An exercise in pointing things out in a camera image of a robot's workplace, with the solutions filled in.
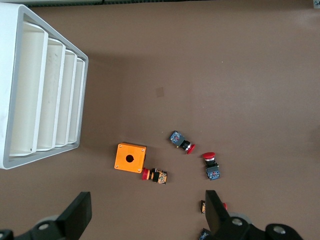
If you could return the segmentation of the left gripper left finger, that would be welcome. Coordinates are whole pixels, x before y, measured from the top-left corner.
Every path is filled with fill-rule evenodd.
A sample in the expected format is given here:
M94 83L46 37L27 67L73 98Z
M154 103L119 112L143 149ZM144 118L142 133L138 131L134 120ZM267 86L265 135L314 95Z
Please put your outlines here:
M2 240L78 240L92 219L90 192L81 192L55 219L43 220L29 231L14 236L10 229L2 229Z

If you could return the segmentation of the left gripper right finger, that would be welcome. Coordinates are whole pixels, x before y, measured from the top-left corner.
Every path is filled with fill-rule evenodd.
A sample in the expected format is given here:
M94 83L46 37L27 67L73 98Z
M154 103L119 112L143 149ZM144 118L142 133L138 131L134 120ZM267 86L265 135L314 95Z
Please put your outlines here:
M268 224L264 230L255 227L243 217L230 216L223 202L214 190L205 192L205 217L211 234L207 240L301 240L292 227Z

